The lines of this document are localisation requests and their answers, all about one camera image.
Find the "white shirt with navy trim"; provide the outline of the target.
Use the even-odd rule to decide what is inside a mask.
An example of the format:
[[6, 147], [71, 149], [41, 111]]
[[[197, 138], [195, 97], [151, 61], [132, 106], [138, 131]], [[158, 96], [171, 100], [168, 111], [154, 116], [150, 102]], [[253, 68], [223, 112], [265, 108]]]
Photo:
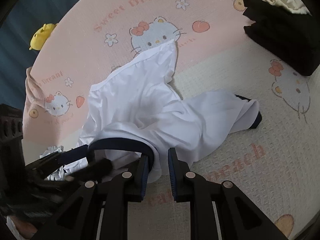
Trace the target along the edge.
[[169, 41], [92, 85], [78, 146], [107, 138], [140, 141], [155, 158], [148, 177], [152, 183], [168, 173], [168, 149], [175, 148], [191, 165], [215, 151], [227, 135], [260, 124], [257, 100], [225, 90], [182, 99], [170, 85], [176, 60], [176, 43]]

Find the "white patterned knit garment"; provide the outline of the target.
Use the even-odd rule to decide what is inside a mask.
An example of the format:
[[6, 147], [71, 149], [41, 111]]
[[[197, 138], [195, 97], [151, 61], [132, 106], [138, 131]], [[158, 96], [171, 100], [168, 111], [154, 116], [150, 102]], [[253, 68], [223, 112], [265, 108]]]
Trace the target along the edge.
[[57, 157], [58, 153], [63, 153], [63, 146], [49, 146], [41, 155], [41, 165], [39, 167], [38, 174], [42, 178], [48, 181], [64, 181], [66, 171], [64, 165], [60, 165]]

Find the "pink cartoon cat blanket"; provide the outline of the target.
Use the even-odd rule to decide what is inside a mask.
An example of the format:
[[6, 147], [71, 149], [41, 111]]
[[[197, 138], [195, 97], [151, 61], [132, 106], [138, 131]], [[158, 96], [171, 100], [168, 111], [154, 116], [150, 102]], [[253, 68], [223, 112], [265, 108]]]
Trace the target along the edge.
[[242, 0], [80, 0], [57, 21], [27, 71], [26, 163], [50, 146], [76, 146], [91, 85], [137, 52], [130, 29], [157, 22], [177, 37], [172, 87], [182, 98], [224, 89], [259, 101], [252, 131], [231, 134], [193, 171], [233, 181], [289, 239], [319, 211], [319, 72], [303, 77], [244, 33]]

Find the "yellow plush toy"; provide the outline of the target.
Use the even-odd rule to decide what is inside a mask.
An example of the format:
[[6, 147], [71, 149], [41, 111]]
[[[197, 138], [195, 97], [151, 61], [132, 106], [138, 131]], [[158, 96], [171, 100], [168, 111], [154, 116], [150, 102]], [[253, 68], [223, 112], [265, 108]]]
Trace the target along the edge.
[[29, 50], [37, 50], [40, 51], [50, 37], [51, 33], [55, 29], [57, 24], [48, 23], [44, 24], [33, 36], [30, 41]]

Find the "black folded garment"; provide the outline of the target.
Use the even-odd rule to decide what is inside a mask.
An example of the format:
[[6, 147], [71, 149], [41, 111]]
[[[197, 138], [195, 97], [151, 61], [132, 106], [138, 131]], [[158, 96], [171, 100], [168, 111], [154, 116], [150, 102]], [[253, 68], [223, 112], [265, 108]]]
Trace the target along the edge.
[[262, 0], [243, 2], [243, 15], [254, 22], [244, 26], [246, 35], [300, 75], [312, 75], [319, 66], [319, 22]]

